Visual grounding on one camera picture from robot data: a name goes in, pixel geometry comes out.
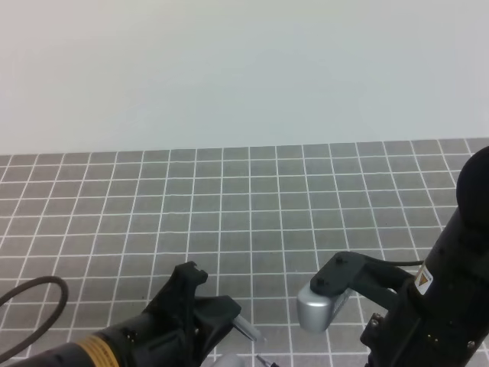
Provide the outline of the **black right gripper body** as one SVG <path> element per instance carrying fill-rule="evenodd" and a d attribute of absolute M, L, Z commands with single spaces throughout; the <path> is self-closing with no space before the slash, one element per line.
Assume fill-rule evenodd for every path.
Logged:
<path fill-rule="evenodd" d="M 466 273 L 440 283 L 421 267 L 361 341 L 368 366 L 465 366 L 487 335 L 488 283 Z"/>

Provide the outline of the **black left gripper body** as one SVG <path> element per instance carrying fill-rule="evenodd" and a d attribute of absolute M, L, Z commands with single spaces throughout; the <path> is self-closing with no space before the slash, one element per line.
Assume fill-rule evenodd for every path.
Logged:
<path fill-rule="evenodd" d="M 195 301 L 161 302 L 95 335 L 120 366 L 200 366 L 214 349 L 211 329 L 195 315 Z"/>

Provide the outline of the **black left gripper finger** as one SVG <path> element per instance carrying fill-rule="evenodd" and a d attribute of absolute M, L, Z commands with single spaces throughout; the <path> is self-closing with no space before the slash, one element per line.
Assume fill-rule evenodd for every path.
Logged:
<path fill-rule="evenodd" d="M 231 297 L 197 297 L 194 322 L 198 344 L 219 344 L 232 330 L 233 321 L 240 315 L 241 306 Z"/>
<path fill-rule="evenodd" d="M 186 325 L 193 315 L 196 289 L 208 278 L 194 261 L 177 265 L 167 283 L 147 305 L 147 312 L 176 325 Z"/>

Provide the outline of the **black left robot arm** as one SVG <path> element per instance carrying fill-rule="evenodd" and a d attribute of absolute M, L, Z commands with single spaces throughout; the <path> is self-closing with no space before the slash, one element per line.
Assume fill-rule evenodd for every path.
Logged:
<path fill-rule="evenodd" d="M 231 297 L 198 297 L 208 275 L 177 265 L 141 314 L 65 343 L 19 366 L 200 366 L 232 330 L 241 306 Z"/>

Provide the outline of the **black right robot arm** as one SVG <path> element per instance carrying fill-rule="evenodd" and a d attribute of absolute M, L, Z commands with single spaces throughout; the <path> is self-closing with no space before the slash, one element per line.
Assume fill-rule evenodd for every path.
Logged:
<path fill-rule="evenodd" d="M 465 366 L 488 335 L 488 149 L 461 169 L 457 209 L 416 277 L 361 341 L 369 366 Z"/>

